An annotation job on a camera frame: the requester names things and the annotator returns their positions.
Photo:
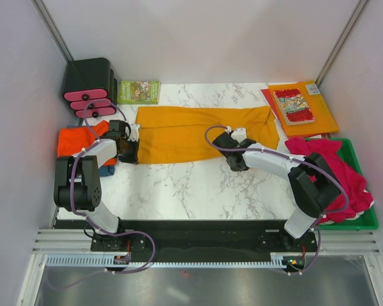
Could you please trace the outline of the folded blue t shirt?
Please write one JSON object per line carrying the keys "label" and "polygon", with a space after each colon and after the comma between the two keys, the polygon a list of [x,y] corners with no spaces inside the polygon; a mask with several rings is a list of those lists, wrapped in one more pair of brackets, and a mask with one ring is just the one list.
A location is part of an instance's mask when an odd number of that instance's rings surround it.
{"label": "folded blue t shirt", "polygon": [[115,174],[116,167],[114,165],[102,166],[99,168],[100,177],[111,177]]}

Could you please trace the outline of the magenta t shirt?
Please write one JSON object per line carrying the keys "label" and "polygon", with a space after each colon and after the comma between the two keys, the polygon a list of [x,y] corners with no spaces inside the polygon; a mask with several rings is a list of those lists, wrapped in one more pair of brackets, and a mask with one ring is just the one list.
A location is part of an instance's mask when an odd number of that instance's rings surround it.
{"label": "magenta t shirt", "polygon": [[372,194],[366,190],[366,179],[353,170],[339,156],[342,144],[342,141],[323,138],[311,140],[291,138],[285,142],[285,146],[291,154],[307,156],[312,152],[319,153],[327,161],[329,167],[349,196],[349,206],[346,210],[327,214],[325,218],[319,221],[320,224],[355,220],[374,204]]}

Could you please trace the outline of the yellow t shirt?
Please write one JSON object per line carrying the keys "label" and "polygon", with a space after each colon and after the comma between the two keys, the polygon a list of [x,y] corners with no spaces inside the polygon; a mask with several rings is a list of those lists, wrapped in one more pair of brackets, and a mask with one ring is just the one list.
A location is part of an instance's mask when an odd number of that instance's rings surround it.
{"label": "yellow t shirt", "polygon": [[190,108],[143,106],[138,109],[140,164],[187,163],[212,159],[220,153],[205,133],[211,126],[245,128],[249,139],[276,149],[280,137],[268,106],[256,108]]}

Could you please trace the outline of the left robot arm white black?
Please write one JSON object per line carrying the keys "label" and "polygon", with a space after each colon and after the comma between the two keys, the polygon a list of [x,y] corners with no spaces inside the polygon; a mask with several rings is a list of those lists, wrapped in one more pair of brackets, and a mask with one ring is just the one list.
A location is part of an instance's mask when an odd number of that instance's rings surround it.
{"label": "left robot arm white black", "polygon": [[102,200],[99,169],[109,160],[137,164],[140,145],[140,125],[124,120],[111,120],[100,133],[88,126],[94,136],[89,146],[82,146],[72,155],[56,160],[54,203],[83,217],[114,251],[127,244],[122,220],[113,214]]}

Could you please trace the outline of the red folder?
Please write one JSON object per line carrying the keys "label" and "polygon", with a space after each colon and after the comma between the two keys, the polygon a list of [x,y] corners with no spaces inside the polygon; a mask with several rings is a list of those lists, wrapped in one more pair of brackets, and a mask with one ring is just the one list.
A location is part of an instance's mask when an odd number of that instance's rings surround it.
{"label": "red folder", "polygon": [[275,105],[275,102],[274,102],[274,99],[271,95],[271,92],[269,89],[262,89],[261,90],[263,96],[265,97],[265,99],[267,100],[269,106],[271,107],[271,109],[273,110],[274,113],[276,113],[276,105]]}

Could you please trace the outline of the black pink mini drawer unit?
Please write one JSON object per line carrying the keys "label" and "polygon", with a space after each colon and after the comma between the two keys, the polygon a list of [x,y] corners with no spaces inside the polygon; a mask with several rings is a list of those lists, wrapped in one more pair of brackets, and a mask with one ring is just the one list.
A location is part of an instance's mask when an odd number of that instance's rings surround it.
{"label": "black pink mini drawer unit", "polygon": [[80,119],[114,115],[117,79],[110,61],[98,57],[68,62],[61,95]]}

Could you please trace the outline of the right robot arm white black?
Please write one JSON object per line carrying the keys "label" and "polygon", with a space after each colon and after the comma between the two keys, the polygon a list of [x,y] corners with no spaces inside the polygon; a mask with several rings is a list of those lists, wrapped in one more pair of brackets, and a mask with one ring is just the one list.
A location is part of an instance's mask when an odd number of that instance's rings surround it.
{"label": "right robot arm white black", "polygon": [[342,187],[326,160],[318,153],[292,155],[245,138],[240,142],[224,132],[211,145],[225,157],[232,171],[252,168],[289,182],[296,208],[284,224],[280,245],[287,251],[303,243],[303,235],[342,193]]}

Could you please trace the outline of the orange folder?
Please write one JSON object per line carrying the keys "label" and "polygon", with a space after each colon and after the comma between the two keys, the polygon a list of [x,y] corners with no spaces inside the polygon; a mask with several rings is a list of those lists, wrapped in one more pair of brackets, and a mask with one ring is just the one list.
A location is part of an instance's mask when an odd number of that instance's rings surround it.
{"label": "orange folder", "polygon": [[[276,113],[274,113],[280,122],[280,126],[285,134],[289,137],[295,136],[313,136],[328,133],[337,133],[340,128],[332,116],[329,108],[324,101],[316,83],[314,81],[297,82],[291,84],[273,84],[268,89],[274,99],[276,105]],[[300,124],[288,126],[286,125],[281,111],[276,104],[273,92],[280,89],[299,89],[305,97],[310,110],[313,112],[315,121],[309,124]]]}

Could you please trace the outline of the green treehouse book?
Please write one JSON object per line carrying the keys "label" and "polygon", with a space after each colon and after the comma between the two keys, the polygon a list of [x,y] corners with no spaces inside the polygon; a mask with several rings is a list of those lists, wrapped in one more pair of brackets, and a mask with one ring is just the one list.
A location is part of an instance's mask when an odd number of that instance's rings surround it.
{"label": "green treehouse book", "polygon": [[120,105],[157,105],[160,98],[159,81],[126,81],[120,83],[117,103]]}

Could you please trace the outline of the red yellow comic book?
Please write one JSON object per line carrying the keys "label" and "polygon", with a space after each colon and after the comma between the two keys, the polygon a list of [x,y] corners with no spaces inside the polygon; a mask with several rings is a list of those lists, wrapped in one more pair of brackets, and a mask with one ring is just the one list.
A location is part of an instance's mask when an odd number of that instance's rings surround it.
{"label": "red yellow comic book", "polygon": [[299,89],[280,89],[273,92],[276,104],[288,126],[315,121],[313,112]]}

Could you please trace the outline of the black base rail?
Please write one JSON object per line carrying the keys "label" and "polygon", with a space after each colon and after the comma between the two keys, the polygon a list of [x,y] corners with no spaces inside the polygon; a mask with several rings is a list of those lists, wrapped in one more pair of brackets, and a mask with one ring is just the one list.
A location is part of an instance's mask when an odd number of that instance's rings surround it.
{"label": "black base rail", "polygon": [[135,261],[265,261],[272,253],[310,254],[315,234],[292,238],[283,221],[123,221],[126,236],[95,233],[93,252],[130,252]]}

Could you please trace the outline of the folded orange t shirt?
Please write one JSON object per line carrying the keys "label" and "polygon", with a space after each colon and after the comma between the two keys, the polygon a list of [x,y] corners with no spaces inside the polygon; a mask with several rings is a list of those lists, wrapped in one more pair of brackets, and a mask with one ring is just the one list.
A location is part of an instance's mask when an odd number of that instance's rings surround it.
{"label": "folded orange t shirt", "polygon": [[[102,136],[109,130],[109,123],[105,120],[95,126],[91,126],[98,136]],[[87,148],[96,140],[95,135],[90,132],[88,127],[62,128],[59,132],[57,144],[57,156],[72,156],[81,148]],[[109,159],[103,166],[116,165],[117,159]]]}

